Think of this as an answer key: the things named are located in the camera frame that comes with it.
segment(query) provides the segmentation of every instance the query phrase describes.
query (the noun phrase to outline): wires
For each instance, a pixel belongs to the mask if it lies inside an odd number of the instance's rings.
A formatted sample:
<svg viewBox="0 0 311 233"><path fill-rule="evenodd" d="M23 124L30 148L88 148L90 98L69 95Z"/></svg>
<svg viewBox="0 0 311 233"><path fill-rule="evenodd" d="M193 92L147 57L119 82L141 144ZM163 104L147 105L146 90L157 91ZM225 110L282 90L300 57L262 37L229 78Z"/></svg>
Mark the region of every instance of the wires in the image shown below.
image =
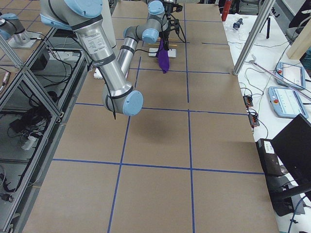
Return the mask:
<svg viewBox="0 0 311 233"><path fill-rule="evenodd" d="M5 180L5 168L1 164L0 164L0 167L1 167L2 171L3 171L3 173L0 173L0 179L2 180L1 184L0 184L0 187L1 187L2 184L4 183L4 180Z"/></svg>
<svg viewBox="0 0 311 233"><path fill-rule="evenodd" d="M267 139L269 136L269 130L268 130L267 126L261 120L258 119L258 121L266 128L267 135L266 135L265 139Z"/></svg>
<svg viewBox="0 0 311 233"><path fill-rule="evenodd" d="M6 72L9 72L9 73L10 73L10 71L8 71L8 70L7 70L7 69L5 69L5 68L0 67L0 69L2 69L2 70L4 70L4 71L6 71Z"/></svg>
<svg viewBox="0 0 311 233"><path fill-rule="evenodd" d="M293 217L292 217L292 219L291 219L291 223L290 223L290 226L289 226L289 228L288 228L288 232L287 232L287 233L290 233L290 232L291 232L292 224L293 224L293 222L294 222L294 217L295 217L295 215L296 215L297 209L298 209L298 207L299 207L300 203L302 202L302 200L303 200L304 198L306 198L306 197L307 197L307 196L304 196L304 197L303 197L303 198L301 198L301 199L299 200L299 202L297 203L297 205L296 205L296 207L295 207L294 214L293 214Z"/></svg>
<svg viewBox="0 0 311 233"><path fill-rule="evenodd" d="M292 180L292 181L287 181L286 183L284 183L283 185L281 185L280 187L277 187L277 188L284 187L284 185L286 185L286 184L288 184L288 183L291 183L291 182L293 182L293 181L295 181L295 180Z"/></svg>
<svg viewBox="0 0 311 233"><path fill-rule="evenodd" d="M252 119L253 119L255 122L257 122L257 121L260 122L260 123L266 128L267 134L266 134L265 139L267 139L267 138L268 138L268 135L269 135L269 130L268 130L267 126L266 126L261 120L259 120L258 112L257 112L255 109L253 109L253 108L247 108L246 110L247 110L247 113L248 113L249 115L251 115Z"/></svg>

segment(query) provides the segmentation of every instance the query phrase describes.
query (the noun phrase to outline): connector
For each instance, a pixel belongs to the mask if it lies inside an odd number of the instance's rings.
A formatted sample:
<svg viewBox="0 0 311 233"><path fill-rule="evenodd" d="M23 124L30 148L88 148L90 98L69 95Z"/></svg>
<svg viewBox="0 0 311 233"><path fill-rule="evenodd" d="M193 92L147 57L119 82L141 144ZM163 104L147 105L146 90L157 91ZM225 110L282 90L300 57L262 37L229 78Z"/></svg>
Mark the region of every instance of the connector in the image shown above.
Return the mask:
<svg viewBox="0 0 311 233"><path fill-rule="evenodd" d="M259 126L259 121L258 121L258 117L255 116L255 115L252 115L252 114L248 114L248 120L249 120L249 123L251 125L252 128L255 128L257 126Z"/></svg>
<svg viewBox="0 0 311 233"><path fill-rule="evenodd" d="M251 96L243 96L244 104L246 108L253 107L253 98Z"/></svg>

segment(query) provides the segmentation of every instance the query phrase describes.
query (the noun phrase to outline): silver arm segment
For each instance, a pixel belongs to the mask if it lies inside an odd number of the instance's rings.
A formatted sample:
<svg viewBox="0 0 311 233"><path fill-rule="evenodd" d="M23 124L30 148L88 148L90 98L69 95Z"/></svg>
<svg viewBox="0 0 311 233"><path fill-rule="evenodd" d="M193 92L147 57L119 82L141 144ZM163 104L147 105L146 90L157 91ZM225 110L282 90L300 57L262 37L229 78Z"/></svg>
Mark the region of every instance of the silver arm segment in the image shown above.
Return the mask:
<svg viewBox="0 0 311 233"><path fill-rule="evenodd" d="M94 66L103 74L104 106L113 112L128 116L136 115L142 108L143 97L133 90L116 59L102 28L102 0L40 0L43 23L73 30L93 60Z"/></svg>
<svg viewBox="0 0 311 233"><path fill-rule="evenodd" d="M120 48L118 62L124 74L128 72L135 50L139 41L154 44L159 37L159 32L168 27L162 2L150 0L148 2L149 16L142 25L132 26L124 30L124 44Z"/></svg>

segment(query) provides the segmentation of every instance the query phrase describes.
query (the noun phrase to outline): label sticker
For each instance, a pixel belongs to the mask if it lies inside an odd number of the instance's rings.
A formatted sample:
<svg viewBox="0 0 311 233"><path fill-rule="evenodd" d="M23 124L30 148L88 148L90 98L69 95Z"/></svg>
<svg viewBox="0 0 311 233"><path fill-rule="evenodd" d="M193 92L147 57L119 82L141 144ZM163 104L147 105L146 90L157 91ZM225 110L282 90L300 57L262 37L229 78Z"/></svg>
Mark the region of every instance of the label sticker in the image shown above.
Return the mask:
<svg viewBox="0 0 311 233"><path fill-rule="evenodd" d="M106 43L100 33L82 37L82 40L90 54L98 53L106 48Z"/></svg>
<svg viewBox="0 0 311 233"><path fill-rule="evenodd" d="M274 154L274 149L273 149L273 147L272 147L272 145L271 145L270 142L264 141L264 148L265 148L265 150L266 150L266 153L268 153L268 154Z"/></svg>

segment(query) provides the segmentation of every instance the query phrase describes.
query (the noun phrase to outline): red fire extinguisher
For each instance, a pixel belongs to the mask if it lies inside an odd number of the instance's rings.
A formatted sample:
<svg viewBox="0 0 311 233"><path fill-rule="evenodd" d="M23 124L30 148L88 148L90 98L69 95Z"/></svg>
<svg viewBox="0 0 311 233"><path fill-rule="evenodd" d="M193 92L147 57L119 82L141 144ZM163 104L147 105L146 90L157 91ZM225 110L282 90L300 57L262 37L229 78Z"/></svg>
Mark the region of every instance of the red fire extinguisher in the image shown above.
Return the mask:
<svg viewBox="0 0 311 233"><path fill-rule="evenodd" d="M222 14L222 21L223 22L227 19L227 15L229 13L231 3L232 3L232 0L226 0L225 1L225 6L224 6L223 14Z"/></svg>

